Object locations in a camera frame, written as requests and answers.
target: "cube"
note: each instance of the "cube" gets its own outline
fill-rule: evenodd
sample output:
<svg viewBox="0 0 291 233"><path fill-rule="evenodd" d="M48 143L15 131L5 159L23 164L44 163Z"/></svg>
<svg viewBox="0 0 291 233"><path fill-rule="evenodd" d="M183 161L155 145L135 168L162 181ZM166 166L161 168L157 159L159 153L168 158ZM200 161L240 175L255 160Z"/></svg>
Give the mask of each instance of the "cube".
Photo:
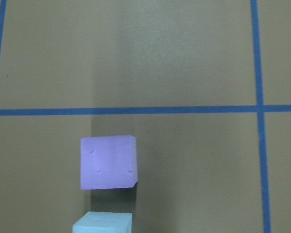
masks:
<svg viewBox="0 0 291 233"><path fill-rule="evenodd" d="M88 212L72 228L72 233L131 233L132 214Z"/></svg>
<svg viewBox="0 0 291 233"><path fill-rule="evenodd" d="M138 180L136 138L81 139L81 189L132 188Z"/></svg>

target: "purple cube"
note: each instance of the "purple cube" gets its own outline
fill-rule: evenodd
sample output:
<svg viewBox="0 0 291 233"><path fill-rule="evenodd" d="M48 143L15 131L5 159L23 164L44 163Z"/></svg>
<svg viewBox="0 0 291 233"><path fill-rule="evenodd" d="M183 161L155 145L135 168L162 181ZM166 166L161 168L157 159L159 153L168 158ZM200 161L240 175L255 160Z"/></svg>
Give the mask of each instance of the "purple cube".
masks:
<svg viewBox="0 0 291 233"><path fill-rule="evenodd" d="M81 139L81 189L132 188L138 180L136 138Z"/></svg>

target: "purple cube top face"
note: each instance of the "purple cube top face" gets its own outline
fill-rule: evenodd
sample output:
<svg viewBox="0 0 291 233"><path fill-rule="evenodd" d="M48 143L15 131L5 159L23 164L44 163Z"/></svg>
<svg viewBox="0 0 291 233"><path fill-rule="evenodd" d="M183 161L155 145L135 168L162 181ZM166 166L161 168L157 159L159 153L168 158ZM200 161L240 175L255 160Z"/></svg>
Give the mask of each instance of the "purple cube top face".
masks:
<svg viewBox="0 0 291 233"><path fill-rule="evenodd" d="M81 189L132 188L137 178L136 138L81 139Z"/></svg>

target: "light blue cube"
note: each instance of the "light blue cube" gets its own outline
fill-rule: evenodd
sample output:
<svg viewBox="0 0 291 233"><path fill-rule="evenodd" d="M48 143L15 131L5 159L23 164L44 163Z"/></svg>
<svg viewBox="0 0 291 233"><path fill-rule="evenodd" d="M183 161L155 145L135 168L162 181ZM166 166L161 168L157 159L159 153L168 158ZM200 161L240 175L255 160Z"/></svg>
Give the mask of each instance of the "light blue cube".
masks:
<svg viewBox="0 0 291 233"><path fill-rule="evenodd" d="M72 228L72 233L131 233L132 214L88 212Z"/></svg>

